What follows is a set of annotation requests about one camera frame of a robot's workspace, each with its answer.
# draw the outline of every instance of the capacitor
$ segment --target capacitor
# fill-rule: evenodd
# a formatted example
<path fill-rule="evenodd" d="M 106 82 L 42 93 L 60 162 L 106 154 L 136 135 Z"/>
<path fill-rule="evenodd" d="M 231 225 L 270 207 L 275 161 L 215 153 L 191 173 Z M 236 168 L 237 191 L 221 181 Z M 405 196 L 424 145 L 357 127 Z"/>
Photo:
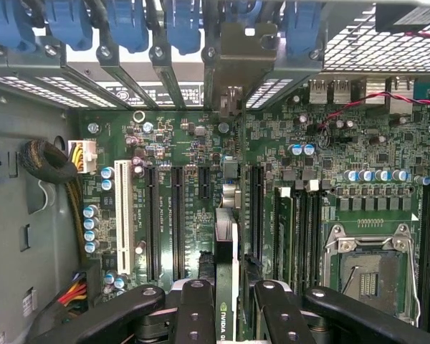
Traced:
<path fill-rule="evenodd" d="M 346 181 L 357 181 L 357 172 L 354 170 L 346 170 L 343 177 Z"/>
<path fill-rule="evenodd" d="M 94 204 L 90 204 L 83 209 L 83 216 L 87 219 L 91 219 L 99 213 L 99 208 Z"/>
<path fill-rule="evenodd" d="M 104 167 L 100 170 L 100 176 L 104 179 L 111 179 L 115 175 L 115 169 L 113 167 Z"/>
<path fill-rule="evenodd" d="M 307 144 L 304 146 L 304 154 L 306 156 L 311 156 L 315 153 L 315 147 L 313 145 Z"/>
<path fill-rule="evenodd" d="M 370 138 L 369 143 L 370 145 L 380 145 L 382 143 L 385 143 L 387 141 L 387 137 L 384 135 L 379 136 L 373 136 Z"/>
<path fill-rule="evenodd" d="M 146 242 L 144 242 L 143 240 L 140 240 L 140 242 L 137 244 L 137 247 L 135 248 L 135 253 L 142 254 L 143 251 L 145 251 L 145 248 L 146 248 Z"/>
<path fill-rule="evenodd" d="M 288 151 L 294 156 L 300 156 L 302 153 L 302 147 L 301 145 L 289 145 Z"/>
<path fill-rule="evenodd" d="M 373 179 L 373 172 L 369 170 L 362 170 L 358 172 L 358 179 L 361 181 L 371 181 Z"/>
<path fill-rule="evenodd" d="M 95 239 L 97 239 L 98 235 L 99 235 L 99 231 L 96 228 L 94 228 L 94 229 L 85 231 L 85 233 L 83 234 L 83 237 L 87 242 L 93 242 Z"/>
<path fill-rule="evenodd" d="M 150 122 L 145 122 L 142 126 L 142 130 L 145 134 L 153 132 L 153 124 L 151 124 Z"/>
<path fill-rule="evenodd" d="M 128 283 L 128 277 L 125 274 L 119 274 L 115 278 L 113 285 L 115 285 L 115 288 L 122 289 L 127 285 L 127 283 Z"/>
<path fill-rule="evenodd" d="M 132 164 L 134 166 L 143 166 L 145 164 L 145 162 L 139 158 L 138 156 L 133 156 L 132 157 Z"/>
<path fill-rule="evenodd" d="M 390 127 L 399 127 L 400 125 L 405 125 L 407 122 L 408 121 L 406 117 L 398 117 L 398 118 L 395 118 L 394 120 L 389 120 L 388 125 Z"/>
<path fill-rule="evenodd" d="M 94 253 L 94 251 L 95 251 L 96 249 L 98 249 L 98 248 L 99 248 L 99 246 L 100 246 L 100 243 L 99 243 L 99 241 L 98 241 L 98 240 L 94 240 L 93 242 L 87 242 L 87 243 L 85 244 L 85 251 L 86 251 L 87 253 Z"/>
<path fill-rule="evenodd" d="M 92 217 L 91 219 L 85 219 L 83 221 L 83 227 L 90 231 L 91 229 L 94 229 L 99 224 L 99 219 L 97 217 Z"/>
<path fill-rule="evenodd" d="M 104 179 L 100 184 L 100 188 L 103 191 L 110 191 L 111 189 L 113 189 L 113 181 L 111 181 L 110 179 Z"/>
<path fill-rule="evenodd" d="M 143 169 L 142 166 L 134 167 L 134 176 L 141 178 L 144 175 L 145 175 L 145 170 Z"/>
<path fill-rule="evenodd" d="M 414 177 L 414 183 L 417 183 L 417 184 L 423 185 L 423 186 L 430 185 L 430 177 L 415 176 Z"/>
<path fill-rule="evenodd" d="M 353 129 L 355 127 L 355 123 L 353 122 L 353 120 L 346 120 L 344 123 L 344 128 L 345 129 Z"/>
<path fill-rule="evenodd" d="M 388 171 L 377 170 L 376 173 L 374 173 L 374 176 L 376 177 L 377 181 L 389 181 L 390 180 L 390 173 Z"/>
<path fill-rule="evenodd" d="M 298 117 L 293 119 L 294 125 L 302 125 L 307 122 L 307 116 L 306 115 L 299 115 Z"/>
<path fill-rule="evenodd" d="M 103 280 L 104 280 L 105 284 L 112 285 L 113 283 L 115 283 L 117 276 L 118 276 L 118 274 L 116 273 L 115 270 L 108 270 L 105 273 L 105 277 L 103 277 Z"/>
<path fill-rule="evenodd" d="M 133 147 L 135 145 L 138 145 L 138 140 L 135 136 L 126 136 L 126 138 L 124 139 L 124 142 L 128 147 Z"/>
<path fill-rule="evenodd" d="M 229 132 L 229 124 L 226 122 L 221 122 L 218 124 L 218 131 L 222 134 L 226 134 Z"/>
<path fill-rule="evenodd" d="M 406 181 L 406 179 L 408 179 L 408 173 L 403 170 L 395 170 L 392 172 L 392 178 L 394 181 Z"/>

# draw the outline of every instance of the black cable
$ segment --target black cable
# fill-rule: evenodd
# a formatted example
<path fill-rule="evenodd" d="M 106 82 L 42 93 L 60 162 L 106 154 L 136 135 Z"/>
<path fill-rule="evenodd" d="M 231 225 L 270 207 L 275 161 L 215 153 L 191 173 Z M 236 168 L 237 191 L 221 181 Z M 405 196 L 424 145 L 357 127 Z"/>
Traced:
<path fill-rule="evenodd" d="M 21 149 L 21 165 L 27 172 L 47 183 L 62 184 L 77 177 L 77 167 L 55 145 L 31 140 Z"/>

